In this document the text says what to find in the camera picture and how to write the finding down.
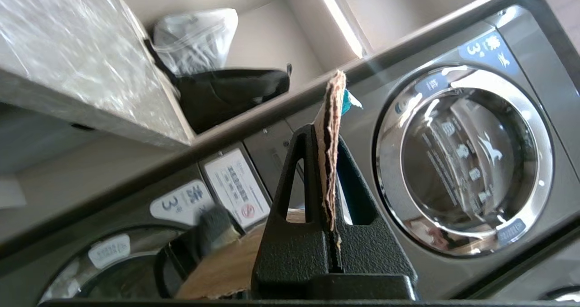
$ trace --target washer detergent drawer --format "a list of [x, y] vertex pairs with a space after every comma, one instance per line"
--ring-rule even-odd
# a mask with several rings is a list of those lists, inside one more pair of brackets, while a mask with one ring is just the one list
[[[248, 154], [252, 158], [270, 197], [276, 195], [278, 181], [291, 140], [292, 129], [284, 120], [264, 128], [244, 140]], [[304, 205], [304, 181], [301, 172], [301, 162], [294, 173], [294, 183], [290, 194], [290, 208], [299, 208]]]

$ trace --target clear plastic bag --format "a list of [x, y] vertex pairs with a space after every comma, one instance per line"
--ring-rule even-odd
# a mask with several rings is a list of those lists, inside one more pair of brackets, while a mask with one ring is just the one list
[[236, 10], [165, 16], [155, 25], [154, 49], [176, 76], [222, 68], [238, 27]]

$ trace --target metal frame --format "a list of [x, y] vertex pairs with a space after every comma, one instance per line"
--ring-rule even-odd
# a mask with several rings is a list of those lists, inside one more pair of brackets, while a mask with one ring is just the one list
[[[428, 76], [441, 72], [446, 75], [449, 87], [433, 91], [423, 96], [415, 92], [415, 84], [424, 80]], [[505, 223], [491, 230], [486, 231], [458, 231], [450, 229], [437, 223], [427, 216], [416, 204], [415, 200], [406, 186], [403, 173], [402, 150], [404, 148], [404, 138], [411, 120], [416, 113], [436, 98], [461, 88], [477, 89], [491, 92], [507, 101], [522, 117], [527, 129], [531, 132], [534, 140], [536, 152], [536, 168], [534, 181], [528, 199], [519, 212]], [[400, 100], [408, 101], [408, 106], [400, 108], [396, 103]], [[392, 215], [399, 225], [411, 235], [415, 240], [429, 249], [439, 253], [458, 257], [473, 256], [486, 253], [493, 253], [509, 243], [520, 239], [534, 224], [541, 213], [549, 192], [553, 179], [553, 152], [551, 148], [550, 136], [534, 104], [519, 90], [514, 84], [493, 72], [474, 67], [444, 67], [431, 70], [427, 74], [417, 78], [416, 81], [408, 84], [394, 99], [380, 123], [377, 125], [377, 145], [374, 152], [374, 163], [379, 181], [379, 193], [383, 195], [383, 200], [390, 209]], [[421, 221], [430, 230], [445, 231], [453, 234], [453, 239], [449, 240], [468, 241], [469, 250], [464, 249], [442, 249], [432, 243], [422, 240], [420, 235], [406, 226], [406, 222]], [[516, 220], [521, 220], [525, 227], [519, 233], [510, 238], [508, 244], [501, 243], [498, 234], [502, 229], [510, 230]]]

